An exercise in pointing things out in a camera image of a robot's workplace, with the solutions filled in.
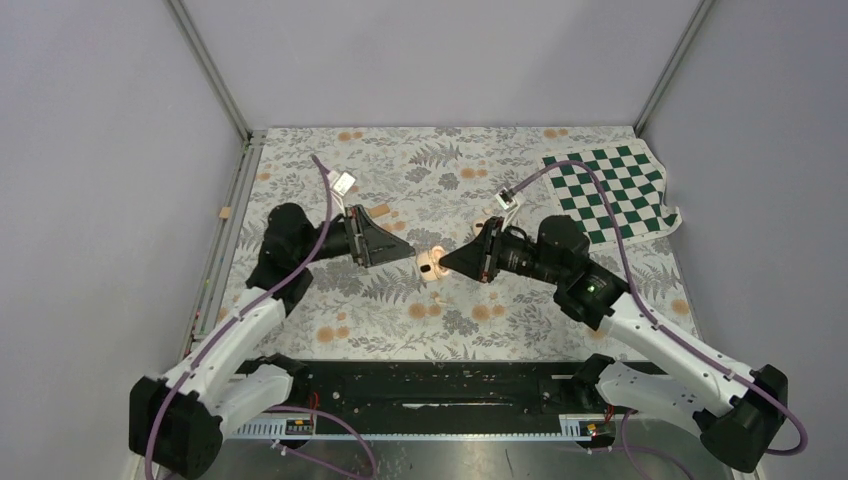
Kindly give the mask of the beige earbud charging case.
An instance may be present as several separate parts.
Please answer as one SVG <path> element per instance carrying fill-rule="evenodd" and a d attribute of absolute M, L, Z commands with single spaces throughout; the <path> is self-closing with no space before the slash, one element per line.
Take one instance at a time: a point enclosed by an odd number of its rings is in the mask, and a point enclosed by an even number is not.
<path fill-rule="evenodd" d="M 445 255 L 446 250 L 442 246 L 434 246 L 416 256 L 416 268 L 423 282 L 435 282 L 450 274 L 450 270 L 440 264 Z"/>

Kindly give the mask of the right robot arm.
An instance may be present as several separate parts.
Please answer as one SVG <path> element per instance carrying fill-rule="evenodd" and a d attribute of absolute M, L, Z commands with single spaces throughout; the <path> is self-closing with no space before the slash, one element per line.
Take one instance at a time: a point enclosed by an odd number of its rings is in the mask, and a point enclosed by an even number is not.
<path fill-rule="evenodd" d="M 481 283 L 506 271 L 551 284 L 553 301 L 568 318 L 624 343 L 663 372 L 647 375 L 594 355 L 573 386 L 583 410 L 612 404 L 664 420 L 740 472 L 752 473 L 764 455 L 776 454 L 772 441 L 785 421 L 796 419 L 787 376 L 770 364 L 755 369 L 663 319 L 588 250 L 588 238 L 566 215 L 545 218 L 535 239 L 492 217 L 438 264 Z"/>

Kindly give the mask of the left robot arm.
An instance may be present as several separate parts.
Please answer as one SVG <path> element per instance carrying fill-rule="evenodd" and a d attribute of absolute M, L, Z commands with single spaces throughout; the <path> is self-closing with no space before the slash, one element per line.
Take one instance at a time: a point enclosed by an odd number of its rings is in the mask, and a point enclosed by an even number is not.
<path fill-rule="evenodd" d="M 278 404 L 296 411 L 310 385 L 283 366 L 283 357 L 260 360 L 247 377 L 231 379 L 258 341 L 282 324 L 304 297 L 313 276 L 308 265 L 349 257 L 363 268 L 413 257 L 405 240 L 377 225 L 361 205 L 313 225 L 297 204 L 274 207 L 258 262 L 233 316 L 164 374 L 143 376 L 129 395 L 129 448 L 144 459 L 147 478 L 159 465 L 196 479 L 214 463 L 227 436 Z"/>

